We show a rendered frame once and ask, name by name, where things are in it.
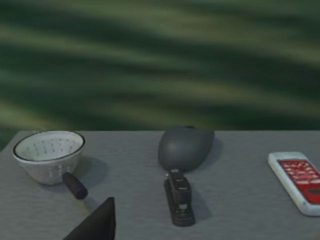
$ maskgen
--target red and white device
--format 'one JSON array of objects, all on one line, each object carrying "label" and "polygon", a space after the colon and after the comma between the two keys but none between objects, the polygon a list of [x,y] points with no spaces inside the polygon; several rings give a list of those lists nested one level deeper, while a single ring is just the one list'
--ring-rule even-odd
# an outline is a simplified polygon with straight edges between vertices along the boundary
[{"label": "red and white device", "polygon": [[268,163],[294,201],[307,216],[320,216],[320,173],[301,152],[273,152]]}]

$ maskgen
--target bowl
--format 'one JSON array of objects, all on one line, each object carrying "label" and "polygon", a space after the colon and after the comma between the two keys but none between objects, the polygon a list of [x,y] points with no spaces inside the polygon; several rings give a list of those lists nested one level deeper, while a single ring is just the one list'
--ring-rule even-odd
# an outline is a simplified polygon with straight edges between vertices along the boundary
[{"label": "bowl", "polygon": [[64,173],[74,172],[85,142],[77,132],[43,131],[20,140],[13,156],[38,183],[56,185],[63,182]]}]

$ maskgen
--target gray table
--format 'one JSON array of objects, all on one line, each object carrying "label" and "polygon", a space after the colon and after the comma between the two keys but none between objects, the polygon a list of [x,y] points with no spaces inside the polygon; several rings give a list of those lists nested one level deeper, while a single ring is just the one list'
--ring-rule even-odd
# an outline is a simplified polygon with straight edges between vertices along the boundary
[{"label": "gray table", "polygon": [[158,166],[160,131],[84,131],[75,174],[90,197],[64,185],[41,186],[11,155],[0,154],[0,239],[61,240],[107,197],[116,199],[117,240],[316,240],[320,217],[300,214],[267,164],[276,151],[300,151],[320,167],[319,131],[218,131],[213,151],[194,172],[197,224],[171,224]]}]

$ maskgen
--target gray rounded object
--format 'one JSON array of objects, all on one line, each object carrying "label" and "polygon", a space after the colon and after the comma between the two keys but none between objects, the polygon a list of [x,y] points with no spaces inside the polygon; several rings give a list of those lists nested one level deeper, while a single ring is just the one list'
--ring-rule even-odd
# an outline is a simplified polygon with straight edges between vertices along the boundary
[{"label": "gray rounded object", "polygon": [[190,171],[207,157],[215,132],[192,126],[173,126],[165,131],[158,147],[158,161],[165,169]]}]

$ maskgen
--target bowl rim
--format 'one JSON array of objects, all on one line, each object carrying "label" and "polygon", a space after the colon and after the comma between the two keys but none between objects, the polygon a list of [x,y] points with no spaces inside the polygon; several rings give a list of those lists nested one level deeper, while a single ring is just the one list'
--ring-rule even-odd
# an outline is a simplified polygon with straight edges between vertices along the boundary
[{"label": "bowl rim", "polygon": [[[75,134],[77,136],[79,136],[81,139],[82,139],[82,144],[80,147],[78,147],[78,149],[72,153],[69,153],[67,155],[64,155],[64,156],[60,156],[60,157],[56,157],[56,158],[52,158],[52,159],[49,159],[49,160],[30,160],[30,159],[27,159],[27,158],[24,158],[24,157],[21,157],[19,156],[19,154],[17,154],[17,147],[20,143],[22,143],[24,140],[30,138],[30,137],[33,137],[35,135],[39,135],[39,134],[45,134],[45,133],[54,133],[54,132],[63,132],[63,133],[71,133],[71,134]],[[36,132],[36,133],[33,133],[33,134],[30,134],[28,136],[25,136],[23,137],[21,140],[19,140],[13,147],[12,149],[12,153],[13,153],[13,156],[19,160],[20,162],[23,162],[23,163],[28,163],[28,164],[48,164],[48,163],[52,163],[52,162],[60,162],[60,161],[63,161],[65,160],[65,158],[67,157],[70,157],[70,156],[73,156],[73,155],[77,155],[79,154],[83,148],[84,148],[84,145],[86,143],[86,139],[85,137],[78,133],[78,132],[75,132],[75,131],[66,131],[66,130],[45,130],[45,131],[39,131],[39,132]]]}]

